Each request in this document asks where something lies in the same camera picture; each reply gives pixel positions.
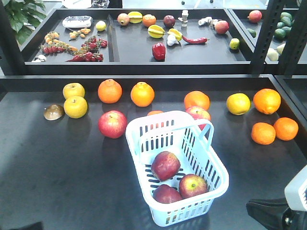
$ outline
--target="yellow apple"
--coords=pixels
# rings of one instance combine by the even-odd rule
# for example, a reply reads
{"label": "yellow apple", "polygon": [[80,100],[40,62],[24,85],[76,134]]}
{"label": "yellow apple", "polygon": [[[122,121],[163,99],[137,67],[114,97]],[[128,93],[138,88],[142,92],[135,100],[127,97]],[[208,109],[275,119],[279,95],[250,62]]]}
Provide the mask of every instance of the yellow apple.
{"label": "yellow apple", "polygon": [[87,101],[80,96],[72,96],[64,102],[64,111],[71,118],[81,118],[87,112]]}
{"label": "yellow apple", "polygon": [[68,99],[72,96],[84,97],[85,89],[80,83],[69,83],[63,88],[63,96]]}

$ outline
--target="tangerine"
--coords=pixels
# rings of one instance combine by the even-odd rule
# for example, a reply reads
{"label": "tangerine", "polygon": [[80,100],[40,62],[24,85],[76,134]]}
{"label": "tangerine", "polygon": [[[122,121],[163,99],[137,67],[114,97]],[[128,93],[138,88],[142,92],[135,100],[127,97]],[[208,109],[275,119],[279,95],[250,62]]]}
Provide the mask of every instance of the tangerine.
{"label": "tangerine", "polygon": [[113,79],[103,81],[98,87],[98,97],[106,104],[118,102],[122,94],[123,91],[121,85]]}
{"label": "tangerine", "polygon": [[274,123],[276,137],[280,140],[292,140],[298,133],[298,124],[288,117],[281,117]]}
{"label": "tangerine", "polygon": [[154,100],[154,90],[149,84],[140,81],[133,86],[130,96],[138,107],[147,107]]}
{"label": "tangerine", "polygon": [[259,112],[269,115],[275,113],[278,110],[281,104],[281,97],[280,94],[275,90],[262,89],[254,95],[253,102],[255,108]]}
{"label": "tangerine", "polygon": [[154,114],[161,114],[161,113],[163,113],[163,111],[161,110],[152,110],[147,114],[147,116],[154,115]]}
{"label": "tangerine", "polygon": [[201,91],[192,91],[189,92],[184,98],[185,109],[190,108],[191,106],[199,106],[208,110],[210,107],[209,97]]}
{"label": "tangerine", "polygon": [[251,138],[257,144],[269,145],[272,144],[276,137],[274,127],[268,123],[258,122],[253,125],[251,130]]}

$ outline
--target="pomegranate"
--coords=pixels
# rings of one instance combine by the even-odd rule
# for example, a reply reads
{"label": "pomegranate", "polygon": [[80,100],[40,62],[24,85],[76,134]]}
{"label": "pomegranate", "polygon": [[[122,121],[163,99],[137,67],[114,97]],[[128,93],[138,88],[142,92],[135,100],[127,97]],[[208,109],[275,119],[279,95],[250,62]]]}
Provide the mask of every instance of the pomegranate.
{"label": "pomegranate", "polygon": [[218,21],[214,27],[215,31],[220,35],[225,34],[229,30],[229,24],[224,20]]}
{"label": "pomegranate", "polygon": [[248,19],[251,23],[257,23],[261,20],[262,13],[258,10],[251,11],[249,13]]}
{"label": "pomegranate", "polygon": [[130,22],[130,18],[126,13],[121,13],[117,17],[117,21],[120,25],[125,26],[125,25],[128,25],[128,23]]}

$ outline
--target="garlic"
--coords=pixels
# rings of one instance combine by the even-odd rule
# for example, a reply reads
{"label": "garlic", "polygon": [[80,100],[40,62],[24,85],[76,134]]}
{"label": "garlic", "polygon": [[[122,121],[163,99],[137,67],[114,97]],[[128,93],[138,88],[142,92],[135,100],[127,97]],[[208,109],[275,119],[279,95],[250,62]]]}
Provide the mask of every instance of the garlic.
{"label": "garlic", "polygon": [[168,46],[172,46],[173,44],[179,44],[175,35],[173,35],[173,34],[168,35],[166,43],[167,43]]}

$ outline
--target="mushroom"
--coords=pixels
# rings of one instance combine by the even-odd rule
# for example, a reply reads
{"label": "mushroom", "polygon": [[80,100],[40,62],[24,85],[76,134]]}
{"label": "mushroom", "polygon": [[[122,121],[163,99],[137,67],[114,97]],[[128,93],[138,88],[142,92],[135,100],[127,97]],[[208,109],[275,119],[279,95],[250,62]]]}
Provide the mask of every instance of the mushroom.
{"label": "mushroom", "polygon": [[48,121],[57,120],[64,114],[64,108],[58,104],[52,104],[51,106],[44,109],[44,117]]}

